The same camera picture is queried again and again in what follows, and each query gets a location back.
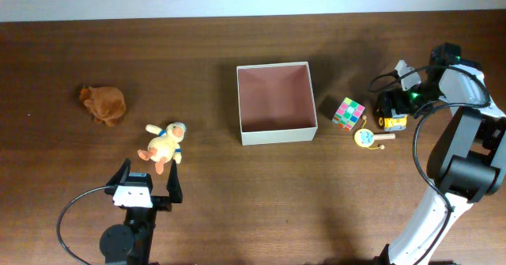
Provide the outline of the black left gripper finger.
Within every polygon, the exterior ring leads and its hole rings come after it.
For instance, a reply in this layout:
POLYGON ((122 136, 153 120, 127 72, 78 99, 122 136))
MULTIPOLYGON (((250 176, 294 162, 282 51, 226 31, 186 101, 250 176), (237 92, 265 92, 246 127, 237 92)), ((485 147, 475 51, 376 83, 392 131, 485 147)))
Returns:
POLYGON ((169 193, 169 198, 171 203, 182 203, 183 202, 183 192, 179 183, 177 164, 175 161, 172 161, 168 182, 166 185, 166 189, 169 193))
POLYGON ((112 178, 106 183, 107 187, 118 187, 120 184, 123 184, 129 173, 130 173, 131 160, 126 158, 122 163, 119 170, 112 176, 112 178))

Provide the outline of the yellow wooden rattle drum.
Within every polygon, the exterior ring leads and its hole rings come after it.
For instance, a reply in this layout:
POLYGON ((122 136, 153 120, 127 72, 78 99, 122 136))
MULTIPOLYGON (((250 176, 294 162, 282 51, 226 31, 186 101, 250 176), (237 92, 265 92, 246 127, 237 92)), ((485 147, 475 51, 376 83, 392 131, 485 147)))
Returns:
POLYGON ((368 150, 384 150, 384 144, 376 144, 376 142, 394 140, 396 135, 393 133, 380 133, 375 134, 366 128, 367 116, 362 115, 361 127, 354 133, 353 140, 360 147, 368 150))

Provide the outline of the multicoloured puzzle cube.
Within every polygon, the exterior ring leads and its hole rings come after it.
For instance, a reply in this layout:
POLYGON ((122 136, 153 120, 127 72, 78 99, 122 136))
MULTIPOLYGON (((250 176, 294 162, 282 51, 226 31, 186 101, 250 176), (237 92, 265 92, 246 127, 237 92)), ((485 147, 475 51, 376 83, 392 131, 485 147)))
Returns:
POLYGON ((340 128, 351 131, 363 115, 364 110, 364 105, 346 97, 336 110, 332 122, 340 128))

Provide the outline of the yellow grey toy truck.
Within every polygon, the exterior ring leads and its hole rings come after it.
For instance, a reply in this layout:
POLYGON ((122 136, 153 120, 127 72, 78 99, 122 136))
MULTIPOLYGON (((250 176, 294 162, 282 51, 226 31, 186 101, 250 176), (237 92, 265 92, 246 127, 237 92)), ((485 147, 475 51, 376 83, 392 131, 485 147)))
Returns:
POLYGON ((378 124, 386 131, 403 131, 407 125, 407 115, 396 115, 394 117, 379 117, 378 124))

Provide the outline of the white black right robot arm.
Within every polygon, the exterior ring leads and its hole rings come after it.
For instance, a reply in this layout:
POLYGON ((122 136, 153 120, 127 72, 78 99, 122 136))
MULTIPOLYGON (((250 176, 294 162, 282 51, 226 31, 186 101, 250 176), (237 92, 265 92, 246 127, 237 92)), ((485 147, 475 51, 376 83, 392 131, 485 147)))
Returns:
POLYGON ((505 114, 485 86, 481 64, 463 59, 460 46, 444 43, 432 49, 421 70, 401 61, 389 73, 392 82, 368 88, 378 96, 373 114, 385 131, 398 130, 397 119, 417 119, 413 162, 428 185, 408 226, 375 264, 429 263, 455 222, 505 179, 505 114), (446 109, 451 120, 422 167, 417 137, 430 116, 446 109))

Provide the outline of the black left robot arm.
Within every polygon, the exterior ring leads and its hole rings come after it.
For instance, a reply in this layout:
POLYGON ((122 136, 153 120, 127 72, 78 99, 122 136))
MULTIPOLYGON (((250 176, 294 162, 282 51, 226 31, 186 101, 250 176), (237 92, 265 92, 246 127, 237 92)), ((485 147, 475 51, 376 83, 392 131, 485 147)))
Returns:
POLYGON ((130 165, 130 159, 126 159, 104 190, 115 206, 126 211, 124 222, 110 226, 100 238, 106 264, 148 264, 157 213, 169 212, 174 203, 183 201, 175 162, 171 164, 165 196, 153 195, 151 175, 132 172, 130 165))

